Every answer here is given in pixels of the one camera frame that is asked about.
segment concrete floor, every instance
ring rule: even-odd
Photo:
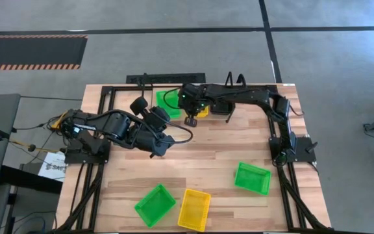
[[[374,0],[265,2],[271,27],[374,26]],[[0,0],[0,31],[161,27],[263,24],[252,0]],[[362,132],[362,124],[374,120],[374,31],[273,32],[273,40],[282,81],[297,84],[308,132],[319,142],[333,227],[374,233],[374,138]],[[81,69],[0,71],[0,94],[81,99],[86,84],[124,83],[126,75],[205,72],[214,83],[228,71],[243,73],[248,83],[274,81],[264,32],[89,35]],[[33,126],[79,105],[22,98],[15,126]],[[15,137],[39,145],[47,136],[38,129]],[[47,145],[60,146],[55,137]],[[5,164],[29,159],[9,147]],[[33,211],[23,208],[23,215]]]

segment green plastic bin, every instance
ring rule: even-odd
[[[271,172],[244,162],[239,162],[234,185],[243,189],[268,195]]]
[[[173,108],[169,107],[164,102],[164,94],[166,92],[167,92],[167,90],[156,92],[156,103],[158,104],[159,107],[162,107],[162,108],[164,108],[164,110],[166,110],[166,112],[168,113],[168,115],[171,119],[180,118],[181,110],[180,109],[173,109]],[[166,101],[172,107],[178,107],[178,105],[179,105],[179,91],[174,90],[174,91],[169,92],[166,95]]]
[[[135,205],[135,211],[147,224],[153,227],[175,205],[175,199],[159,184]]]

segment yellow plastic bin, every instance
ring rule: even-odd
[[[186,189],[182,199],[178,225],[194,231],[205,231],[211,195]]]
[[[207,115],[208,115],[208,106],[207,106],[204,110],[200,111],[200,113],[197,114],[197,117],[198,117],[198,118],[204,118],[204,117],[206,117]]]

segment wooden table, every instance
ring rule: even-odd
[[[84,112],[97,112],[103,85],[107,84],[86,86],[81,108]],[[158,89],[145,91],[145,98],[152,105],[155,105],[153,92]],[[297,112],[301,111],[295,85],[278,84],[278,91],[291,101]],[[138,91],[119,91],[116,94],[114,108],[126,111],[131,111],[129,105],[140,96]],[[290,123],[296,135],[307,134],[303,117],[290,113]],[[190,129],[194,133],[193,140],[174,145],[162,158],[150,159],[148,152],[112,146],[102,180],[95,232],[189,231],[177,225],[185,188],[212,195],[206,231],[287,230],[277,170],[271,164],[268,120],[262,109],[256,105],[236,104],[229,123],[215,117],[199,120],[197,127]],[[166,133],[175,140],[188,137],[174,127],[169,127]],[[235,171],[240,161],[271,170],[268,196],[234,186]],[[305,162],[294,165],[303,201],[320,222],[330,226],[317,172]],[[69,215],[79,168],[80,165],[74,164],[67,169],[56,213],[59,225]],[[83,181],[84,173],[75,204],[80,200]],[[177,204],[150,229],[134,206],[158,183],[168,188]],[[290,206],[294,226],[298,227],[296,208],[291,198]],[[88,226],[89,210],[86,209],[83,227]]]

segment orange and black hazard stripe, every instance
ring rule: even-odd
[[[87,35],[0,35],[0,70],[75,70]]]

